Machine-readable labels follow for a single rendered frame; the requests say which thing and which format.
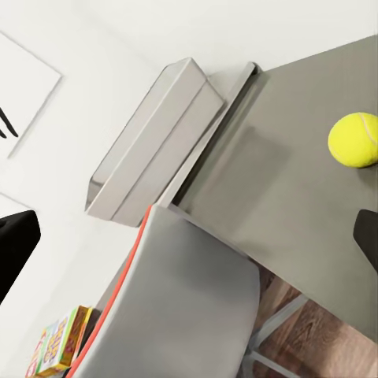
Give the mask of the toy box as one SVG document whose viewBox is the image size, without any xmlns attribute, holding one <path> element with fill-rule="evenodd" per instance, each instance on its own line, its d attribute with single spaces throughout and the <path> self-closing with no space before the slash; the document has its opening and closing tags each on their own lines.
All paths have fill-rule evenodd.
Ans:
<svg viewBox="0 0 378 378">
<path fill-rule="evenodd" d="M 137 228 L 222 109 L 194 58 L 167 65 L 88 184 L 84 213 Z"/>
</svg>

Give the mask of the board game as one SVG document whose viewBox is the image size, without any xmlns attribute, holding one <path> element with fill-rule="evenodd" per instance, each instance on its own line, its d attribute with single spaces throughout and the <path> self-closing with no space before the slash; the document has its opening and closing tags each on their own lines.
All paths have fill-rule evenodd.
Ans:
<svg viewBox="0 0 378 378">
<path fill-rule="evenodd" d="M 92 308 L 77 306 L 45 328 L 25 378 L 48 378 L 70 369 L 78 356 Z"/>
</svg>

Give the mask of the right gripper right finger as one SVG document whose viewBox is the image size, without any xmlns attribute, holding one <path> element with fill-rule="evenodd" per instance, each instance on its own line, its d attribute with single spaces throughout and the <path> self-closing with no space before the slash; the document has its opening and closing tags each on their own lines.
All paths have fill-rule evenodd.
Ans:
<svg viewBox="0 0 378 378">
<path fill-rule="evenodd" d="M 353 237 L 378 272 L 378 213 L 360 209 L 354 224 Z"/>
</svg>

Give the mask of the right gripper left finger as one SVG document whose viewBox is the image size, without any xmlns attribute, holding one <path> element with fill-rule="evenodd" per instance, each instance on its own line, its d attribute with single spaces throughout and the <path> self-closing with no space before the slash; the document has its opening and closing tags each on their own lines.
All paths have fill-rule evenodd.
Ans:
<svg viewBox="0 0 378 378">
<path fill-rule="evenodd" d="M 0 218 L 0 304 L 41 239 L 34 210 Z"/>
</svg>

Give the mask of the tennis ball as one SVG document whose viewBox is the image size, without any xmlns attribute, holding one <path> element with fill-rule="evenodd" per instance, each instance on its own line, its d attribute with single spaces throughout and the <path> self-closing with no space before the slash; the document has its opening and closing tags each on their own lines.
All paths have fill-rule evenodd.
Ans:
<svg viewBox="0 0 378 378">
<path fill-rule="evenodd" d="M 345 116 L 332 128 L 328 148 L 346 167 L 361 168 L 378 161 L 378 117 L 370 113 Z"/>
</svg>

